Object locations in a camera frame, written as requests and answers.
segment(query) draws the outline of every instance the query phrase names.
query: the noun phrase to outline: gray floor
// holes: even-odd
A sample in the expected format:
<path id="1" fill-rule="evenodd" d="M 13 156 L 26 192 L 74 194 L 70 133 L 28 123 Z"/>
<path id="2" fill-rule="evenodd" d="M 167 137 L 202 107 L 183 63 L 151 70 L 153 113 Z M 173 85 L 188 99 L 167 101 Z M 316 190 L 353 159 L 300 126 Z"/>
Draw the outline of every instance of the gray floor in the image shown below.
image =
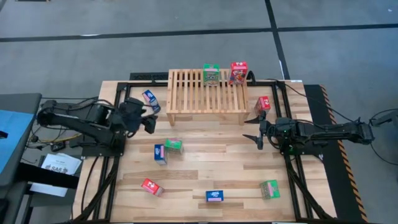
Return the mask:
<path id="1" fill-rule="evenodd" d="M 278 27 L 398 22 L 393 0 L 271 3 Z M 8 0 L 0 12 L 0 37 L 248 27 L 270 27 L 264 1 Z M 325 85 L 332 106 L 352 119 L 398 107 L 397 38 L 398 29 L 280 33 L 291 79 Z M 227 67 L 234 60 L 247 61 L 258 78 L 282 78 L 271 33 L 14 42 L 0 43 L 0 93 L 90 97 L 103 80 L 127 80 L 130 72 L 199 68 L 205 62 Z M 398 162 L 396 130 L 387 124 L 374 131 L 376 150 Z M 370 147 L 345 146 L 369 221 L 395 223 L 397 167 L 381 161 Z M 39 154 L 45 152 L 28 151 L 25 157 Z M 69 215 L 69 206 L 41 207 L 31 223 L 61 222 Z"/>

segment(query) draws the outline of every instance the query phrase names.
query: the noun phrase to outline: white paper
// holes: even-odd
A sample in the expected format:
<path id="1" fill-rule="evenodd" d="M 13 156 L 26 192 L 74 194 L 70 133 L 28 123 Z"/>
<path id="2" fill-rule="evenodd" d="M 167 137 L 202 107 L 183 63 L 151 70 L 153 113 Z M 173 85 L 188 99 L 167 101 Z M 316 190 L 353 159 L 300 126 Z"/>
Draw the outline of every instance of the white paper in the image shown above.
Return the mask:
<path id="1" fill-rule="evenodd" d="M 66 154 L 48 154 L 47 157 L 44 159 L 42 168 L 73 175 L 76 172 L 77 168 L 79 168 L 80 164 L 81 160 L 76 159 L 72 156 L 68 156 Z M 33 183 L 30 190 L 43 194 L 64 197 L 68 189 L 63 187 L 54 187 L 47 184 Z"/>

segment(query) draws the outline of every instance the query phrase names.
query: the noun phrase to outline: blue box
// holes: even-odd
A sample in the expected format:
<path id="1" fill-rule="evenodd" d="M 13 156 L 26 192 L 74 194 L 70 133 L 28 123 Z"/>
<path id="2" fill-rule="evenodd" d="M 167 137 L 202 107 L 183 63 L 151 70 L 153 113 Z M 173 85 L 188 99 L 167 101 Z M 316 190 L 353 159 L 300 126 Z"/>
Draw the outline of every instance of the blue box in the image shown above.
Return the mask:
<path id="1" fill-rule="evenodd" d="M 224 193 L 222 190 L 206 191 L 207 202 L 222 202 L 224 200 Z"/>
<path id="2" fill-rule="evenodd" d="M 162 144 L 155 145 L 155 161 L 159 165 L 166 165 L 167 164 L 167 151 Z"/>
<path id="3" fill-rule="evenodd" d="M 160 111 L 160 106 L 159 103 L 156 100 L 156 97 L 152 94 L 151 91 L 147 90 L 145 92 L 142 93 L 145 101 L 147 102 L 147 104 L 151 105 L 152 109 L 154 110 L 154 113 L 159 113 Z"/>

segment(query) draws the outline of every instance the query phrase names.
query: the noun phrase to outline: green box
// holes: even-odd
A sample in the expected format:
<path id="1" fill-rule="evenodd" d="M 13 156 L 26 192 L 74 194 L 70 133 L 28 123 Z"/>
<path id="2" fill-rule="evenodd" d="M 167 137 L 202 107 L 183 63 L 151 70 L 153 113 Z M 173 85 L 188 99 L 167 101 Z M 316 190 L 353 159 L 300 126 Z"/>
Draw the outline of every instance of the green box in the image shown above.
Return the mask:
<path id="1" fill-rule="evenodd" d="M 267 180 L 260 184 L 263 199 L 279 198 L 278 182 L 276 180 Z"/>
<path id="2" fill-rule="evenodd" d="M 218 64 L 205 64 L 203 66 L 203 84 L 205 86 L 218 86 L 220 82 L 220 66 Z"/>
<path id="3" fill-rule="evenodd" d="M 171 153 L 175 152 L 178 154 L 182 154 L 183 152 L 182 141 L 179 139 L 175 138 L 166 139 L 164 147 L 166 148 L 167 152 Z"/>

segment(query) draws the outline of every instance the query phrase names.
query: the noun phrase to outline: black metal frame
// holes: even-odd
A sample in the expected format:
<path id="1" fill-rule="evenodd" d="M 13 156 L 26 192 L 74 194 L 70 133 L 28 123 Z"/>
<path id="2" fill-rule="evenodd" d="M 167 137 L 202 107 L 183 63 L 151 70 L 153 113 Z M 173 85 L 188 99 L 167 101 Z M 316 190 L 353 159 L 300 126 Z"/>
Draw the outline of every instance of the black metal frame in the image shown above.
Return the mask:
<path id="1" fill-rule="evenodd" d="M 115 106 L 120 104 L 120 96 L 121 96 L 122 91 L 126 92 L 125 98 L 127 98 L 130 95 L 131 88 L 133 88 L 135 86 L 139 86 L 139 87 L 167 86 L 167 82 L 158 82 L 158 81 L 165 81 L 165 80 L 157 81 L 154 76 L 149 75 L 149 74 L 148 74 L 147 78 L 144 78 L 144 79 L 140 78 L 140 79 L 148 80 L 149 82 L 142 82 L 142 83 L 120 82 L 120 83 L 118 83 L 118 87 L 116 90 L 116 96 L 115 96 L 115 100 L 114 100 Z M 282 93 L 282 99 L 284 102 L 286 116 L 289 118 L 292 118 L 292 112 L 290 110 L 289 99 L 287 97 L 287 91 L 286 91 L 286 86 L 285 86 L 284 82 L 276 82 L 276 81 L 271 81 L 271 80 L 256 81 L 256 78 L 252 72 L 249 72 L 247 79 L 248 79 L 248 86 L 270 86 L 272 88 L 272 94 L 273 94 L 273 98 L 274 98 L 274 102 L 275 102 L 275 111 L 276 111 L 277 117 L 282 117 L 282 111 L 280 108 L 279 96 L 278 96 L 278 89 L 279 89 L 280 92 Z M 114 158 L 114 162 L 113 162 L 111 171 L 109 172 L 108 176 L 106 177 L 106 173 L 107 173 L 108 166 L 109 166 L 109 159 L 110 159 L 110 157 L 104 157 L 102 170 L 101 170 L 101 176 L 99 178 L 98 192 L 94 196 L 94 198 L 92 199 L 90 204 L 88 205 L 88 207 L 91 206 L 90 207 L 91 209 L 84 211 L 86 213 L 81 214 L 74 221 L 72 221 L 72 223 L 110 223 L 111 212 L 112 212 L 112 207 L 113 207 L 114 188 L 116 186 L 116 176 L 118 173 L 120 158 L 119 157 Z M 353 222 L 345 222 L 345 221 L 341 221 L 341 220 L 332 218 L 327 213 L 325 213 L 325 211 L 323 211 L 323 209 L 321 208 L 321 206 L 319 206 L 319 204 L 317 204 L 316 200 L 312 197 L 311 193 L 307 190 L 307 185 L 306 185 L 306 181 L 305 181 L 305 175 L 304 175 L 304 170 L 303 170 L 303 165 L 302 165 L 300 155 L 295 156 L 295 162 L 297 165 L 297 173 L 296 173 L 296 171 L 294 171 L 292 162 L 290 160 L 290 156 L 287 153 L 284 154 L 284 159 L 285 159 L 285 164 L 286 164 L 286 168 L 287 168 L 287 177 L 288 177 L 288 181 L 289 181 L 290 194 L 292 197 L 292 204 L 293 204 L 296 222 L 353 223 Z M 302 218 L 302 216 L 301 216 L 299 201 L 297 198 L 297 192 L 296 192 L 295 185 L 297 185 L 297 187 L 303 193 L 304 202 L 305 202 L 305 211 L 307 214 L 306 218 Z M 105 218 L 99 219 L 101 198 L 108 186 L 109 186 L 109 195 L 108 195 L 108 201 L 106 204 Z M 317 215 L 320 217 L 320 219 L 313 218 L 312 209 L 317 213 Z M 93 219 L 87 220 L 87 218 L 90 216 L 92 211 L 94 211 Z"/>

